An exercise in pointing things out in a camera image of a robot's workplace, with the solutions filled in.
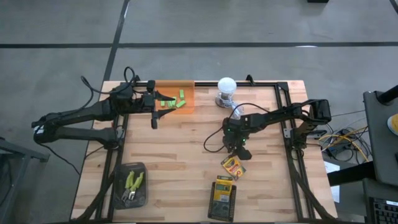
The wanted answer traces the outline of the black perforated basket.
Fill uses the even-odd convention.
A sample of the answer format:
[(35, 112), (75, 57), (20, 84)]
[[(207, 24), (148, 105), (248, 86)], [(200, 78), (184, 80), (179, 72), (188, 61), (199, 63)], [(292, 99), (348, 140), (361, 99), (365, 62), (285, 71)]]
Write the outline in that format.
[(229, 186), (229, 189), (230, 192), (226, 192), (224, 194), (221, 192), (220, 187), (217, 186), (216, 182), (212, 183), (208, 218), (224, 222), (233, 222), (236, 186), (231, 185)]

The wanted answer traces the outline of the green-handled pliers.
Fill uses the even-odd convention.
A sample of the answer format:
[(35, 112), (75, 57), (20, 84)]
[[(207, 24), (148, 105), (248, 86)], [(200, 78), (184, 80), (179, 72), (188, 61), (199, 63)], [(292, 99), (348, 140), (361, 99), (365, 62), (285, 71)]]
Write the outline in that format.
[(126, 200), (130, 200), (132, 195), (132, 186), (133, 186), (133, 179), (134, 179), (134, 171), (130, 171), (128, 177), (126, 178), (126, 182), (124, 185), (124, 193), (121, 197), (122, 201), (125, 202)]
[(133, 200), (135, 197), (135, 194), (137, 190), (140, 188), (142, 181), (144, 180), (144, 172), (141, 172), (137, 177), (135, 177), (134, 173), (134, 179), (133, 179), (133, 186), (132, 186), (132, 195), (130, 197), (130, 200)]

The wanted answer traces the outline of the orange translucent plastic bin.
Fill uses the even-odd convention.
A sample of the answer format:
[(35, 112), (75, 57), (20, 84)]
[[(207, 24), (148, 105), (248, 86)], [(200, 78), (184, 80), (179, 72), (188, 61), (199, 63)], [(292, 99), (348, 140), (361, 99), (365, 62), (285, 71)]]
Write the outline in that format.
[[(161, 94), (169, 97), (176, 96), (176, 104), (181, 100), (179, 96), (179, 90), (183, 90), (185, 94), (186, 104), (181, 108), (175, 108), (172, 114), (191, 114), (195, 109), (195, 82), (193, 80), (157, 80), (155, 84), (155, 90), (159, 91)], [(155, 103), (158, 110), (169, 109), (167, 102), (165, 101), (165, 106), (161, 107), (161, 101)]]

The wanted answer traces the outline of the black pole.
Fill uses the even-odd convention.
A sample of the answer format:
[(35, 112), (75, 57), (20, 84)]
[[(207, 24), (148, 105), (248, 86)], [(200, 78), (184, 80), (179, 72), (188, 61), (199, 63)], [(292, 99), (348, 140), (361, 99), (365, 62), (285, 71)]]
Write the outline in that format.
[(393, 104), (393, 101), (398, 98), (398, 85), (392, 87), (387, 91), (376, 91), (376, 98), (381, 104)]

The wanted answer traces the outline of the black keyboard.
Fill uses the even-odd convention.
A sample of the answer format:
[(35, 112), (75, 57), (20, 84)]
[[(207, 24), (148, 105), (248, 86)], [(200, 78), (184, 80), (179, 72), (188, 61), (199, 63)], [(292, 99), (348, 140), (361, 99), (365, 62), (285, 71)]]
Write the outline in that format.
[(398, 202), (381, 198), (369, 198), (372, 224), (398, 224)]

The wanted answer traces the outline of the black desk leg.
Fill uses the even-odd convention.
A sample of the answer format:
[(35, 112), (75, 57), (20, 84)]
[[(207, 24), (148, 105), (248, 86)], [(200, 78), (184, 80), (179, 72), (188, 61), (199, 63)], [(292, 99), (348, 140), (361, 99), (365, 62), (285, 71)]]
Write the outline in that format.
[(331, 187), (357, 182), (363, 179), (376, 179), (373, 162), (366, 162), (364, 164), (330, 172), (327, 176)]

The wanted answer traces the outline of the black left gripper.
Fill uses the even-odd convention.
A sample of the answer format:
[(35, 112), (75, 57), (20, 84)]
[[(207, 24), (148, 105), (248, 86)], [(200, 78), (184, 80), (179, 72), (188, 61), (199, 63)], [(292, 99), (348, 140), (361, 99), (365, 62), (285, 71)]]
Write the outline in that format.
[(155, 101), (174, 101), (175, 98), (165, 96), (159, 91), (155, 91), (155, 81), (149, 80), (146, 85), (146, 91), (140, 91), (141, 94), (141, 111), (143, 113), (151, 113), (151, 128), (157, 129), (157, 119), (160, 119), (164, 115), (175, 111), (175, 108), (169, 108), (166, 110), (155, 110)]

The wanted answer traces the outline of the grey side table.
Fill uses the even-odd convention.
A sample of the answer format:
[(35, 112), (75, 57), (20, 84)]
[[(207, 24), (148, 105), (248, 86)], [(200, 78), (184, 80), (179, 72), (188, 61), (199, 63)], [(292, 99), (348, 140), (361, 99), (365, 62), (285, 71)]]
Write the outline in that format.
[(387, 126), (387, 120), (398, 115), (398, 99), (384, 105), (377, 100), (375, 92), (366, 91), (363, 101), (376, 178), (385, 184), (398, 186), (398, 135)]

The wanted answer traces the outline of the dark grey desk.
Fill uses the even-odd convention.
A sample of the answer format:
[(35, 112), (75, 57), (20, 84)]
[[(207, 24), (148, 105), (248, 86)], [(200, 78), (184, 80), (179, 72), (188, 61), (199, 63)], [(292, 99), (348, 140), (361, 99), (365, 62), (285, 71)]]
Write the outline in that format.
[(369, 208), (370, 197), (398, 202), (398, 187), (388, 184), (382, 184), (372, 179), (364, 179), (363, 190), (366, 207), (365, 224), (372, 224)]

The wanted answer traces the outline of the black tray left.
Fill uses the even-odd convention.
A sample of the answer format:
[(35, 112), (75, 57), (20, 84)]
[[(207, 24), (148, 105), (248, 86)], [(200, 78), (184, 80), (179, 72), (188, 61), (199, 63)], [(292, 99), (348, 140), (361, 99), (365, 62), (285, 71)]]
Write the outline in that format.
[[(122, 201), (121, 197), (124, 193), (124, 185), (126, 178), (128, 177), (130, 171), (135, 172), (135, 177), (137, 177), (141, 172), (144, 172), (144, 180), (140, 188), (137, 190), (133, 200)], [(116, 169), (115, 180), (114, 180), (114, 198), (113, 203), (116, 210), (125, 210), (130, 208), (143, 207), (147, 203), (149, 197), (147, 188), (147, 169), (142, 162), (135, 162), (130, 164), (122, 164), (120, 168)]]

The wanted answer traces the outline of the grey metal stand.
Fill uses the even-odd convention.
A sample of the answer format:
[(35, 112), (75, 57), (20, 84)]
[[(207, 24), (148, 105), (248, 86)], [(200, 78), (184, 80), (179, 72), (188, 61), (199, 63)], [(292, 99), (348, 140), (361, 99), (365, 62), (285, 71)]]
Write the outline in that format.
[(6, 157), (4, 163), (7, 165), (11, 164), (11, 159), (20, 160), (15, 168), (9, 168), (7, 172), (9, 185), (3, 198), (0, 199), (0, 224), (5, 224), (10, 217), (19, 187), (23, 181), (30, 160), (38, 159), (40, 162), (47, 162), (49, 154), (18, 146), (0, 137), (0, 155)]

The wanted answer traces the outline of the yellow crayon box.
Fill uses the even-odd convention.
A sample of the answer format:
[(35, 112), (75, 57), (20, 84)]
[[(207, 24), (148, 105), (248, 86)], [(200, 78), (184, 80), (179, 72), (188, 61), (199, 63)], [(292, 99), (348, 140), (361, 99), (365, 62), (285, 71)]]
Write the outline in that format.
[(233, 178), (218, 175), (215, 182), (213, 200), (228, 203), (232, 191)]
[(221, 161), (221, 165), (234, 180), (240, 179), (246, 172), (237, 156), (226, 157)]

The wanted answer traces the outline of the white paper sheet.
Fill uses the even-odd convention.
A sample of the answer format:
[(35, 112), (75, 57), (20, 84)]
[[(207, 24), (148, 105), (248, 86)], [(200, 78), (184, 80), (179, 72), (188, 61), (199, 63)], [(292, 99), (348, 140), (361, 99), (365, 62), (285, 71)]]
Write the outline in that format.
[[(324, 164), (325, 164), (325, 169), (326, 169), (327, 174), (340, 170), (340, 166), (338, 166), (336, 164), (332, 164), (327, 161), (325, 161)], [(339, 203), (340, 202), (340, 186), (337, 185), (337, 186), (333, 186), (330, 188), (331, 188), (331, 194), (333, 197), (333, 201), (336, 203)]]

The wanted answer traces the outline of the white bulb lamp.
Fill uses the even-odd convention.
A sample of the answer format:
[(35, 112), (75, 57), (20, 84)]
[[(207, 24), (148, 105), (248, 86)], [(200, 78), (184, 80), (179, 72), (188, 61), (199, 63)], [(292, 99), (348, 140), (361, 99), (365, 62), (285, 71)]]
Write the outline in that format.
[(215, 102), (218, 106), (228, 108), (233, 104), (233, 95), (237, 89), (236, 82), (230, 77), (221, 78), (218, 83)]

